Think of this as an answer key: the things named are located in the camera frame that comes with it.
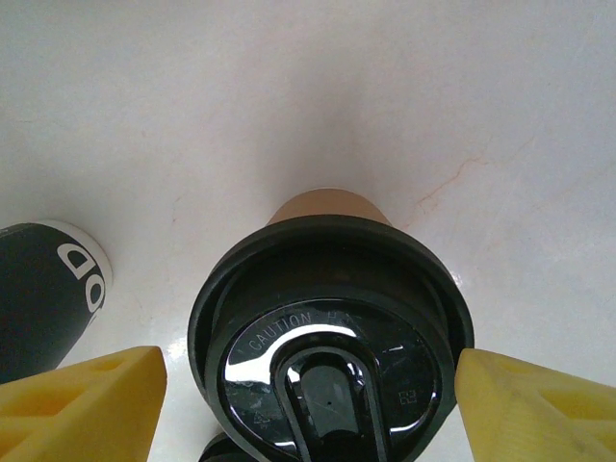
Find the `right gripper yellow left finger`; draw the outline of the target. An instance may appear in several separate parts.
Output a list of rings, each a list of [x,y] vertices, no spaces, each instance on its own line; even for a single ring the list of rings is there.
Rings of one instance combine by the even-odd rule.
[[[157,346],[0,385],[0,462],[147,462],[166,388]]]

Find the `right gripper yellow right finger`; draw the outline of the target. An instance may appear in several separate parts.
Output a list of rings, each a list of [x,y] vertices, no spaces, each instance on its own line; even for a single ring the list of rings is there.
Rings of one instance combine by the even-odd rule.
[[[616,462],[616,388],[466,348],[454,381],[474,462]]]

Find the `black plastic cup lid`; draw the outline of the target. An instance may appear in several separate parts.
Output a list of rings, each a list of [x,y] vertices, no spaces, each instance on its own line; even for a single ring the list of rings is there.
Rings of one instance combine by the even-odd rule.
[[[451,275],[412,237],[342,215],[267,225],[192,308],[192,376],[223,430],[202,462],[416,462],[474,342]]]

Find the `brown paper coffee cup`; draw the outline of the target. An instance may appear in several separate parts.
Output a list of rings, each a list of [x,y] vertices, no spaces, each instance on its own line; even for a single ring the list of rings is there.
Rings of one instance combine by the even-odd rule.
[[[280,206],[265,231],[294,235],[348,230],[393,229],[381,210],[365,196],[343,189],[321,188],[293,196]]]

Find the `black paper cup white lettering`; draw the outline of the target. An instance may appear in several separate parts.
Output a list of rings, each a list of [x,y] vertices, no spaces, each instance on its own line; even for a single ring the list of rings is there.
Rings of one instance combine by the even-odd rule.
[[[100,244],[57,220],[0,229],[0,384],[57,368],[113,283]]]

